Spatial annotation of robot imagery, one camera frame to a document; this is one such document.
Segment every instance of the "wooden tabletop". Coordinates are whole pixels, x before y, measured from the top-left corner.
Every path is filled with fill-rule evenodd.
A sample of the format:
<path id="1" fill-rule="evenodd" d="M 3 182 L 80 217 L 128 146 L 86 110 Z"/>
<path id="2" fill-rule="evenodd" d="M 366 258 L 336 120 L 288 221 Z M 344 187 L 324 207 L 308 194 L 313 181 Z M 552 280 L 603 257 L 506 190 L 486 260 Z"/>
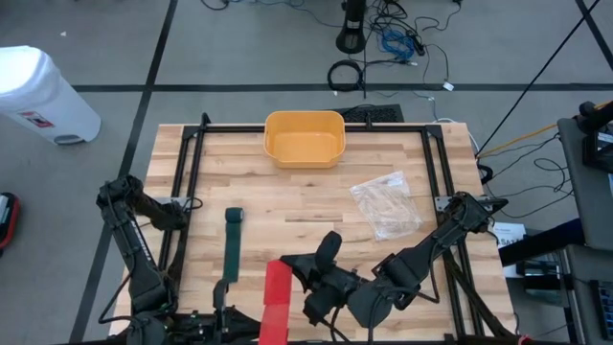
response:
<path id="1" fill-rule="evenodd" d="M 456 191 L 482 195 L 466 126 L 442 126 Z M 179 125 L 159 127 L 145 184 L 150 196 L 170 195 L 182 130 Z M 356 268 L 361 276 L 373 278 L 370 270 L 388 254 L 417 244 L 436 228 L 419 134 L 347 133 L 345 153 L 338 166 L 328 170 L 277 169 L 263 151 L 262 136 L 262 133 L 205 135 L 195 193 L 204 207 L 192 215 L 179 312 L 212 311 L 213 287 L 223 269 L 227 207 L 242 207 L 245 211 L 239 278 L 238 283 L 230 286 L 227 303 L 256 320 L 261 319 L 263 311 L 264 274 L 269 261 L 284 254 L 314 252 L 328 231 L 334 230 L 344 240 L 337 264 L 346 269 Z M 444 195 L 434 140 L 431 145 Z M 187 189 L 192 155 L 193 144 L 188 153 L 182 196 Z M 377 242 L 373 229 L 357 209 L 350 187 L 397 171 L 404 172 L 424 224 L 412 235 Z M 150 226 L 143 228 L 143 232 L 157 258 L 162 233 Z M 466 244 L 478 292 L 503 324 L 514 330 L 511 299 L 495 239 L 487 234 L 469 234 Z M 442 339 L 445 333 L 455 333 L 442 259 L 435 262 L 434 271 L 440 304 L 417 298 L 405 311 L 393 310 L 375 329 L 375 340 Z M 433 293 L 429 278 L 423 282 L 422 291 Z M 289 338 L 329 339 L 327 328 L 312 327 L 302 314 L 305 297 L 301 284 L 294 278 Z M 463 293 L 461 299 L 466 331 L 472 333 Z M 125 289 L 115 315 L 129 314 L 129 310 Z M 116 322 L 111 333 L 116 334 L 125 326 Z M 359 327 L 347 309 L 341 310 L 336 326 L 350 339 L 366 340 L 367 330 Z"/>

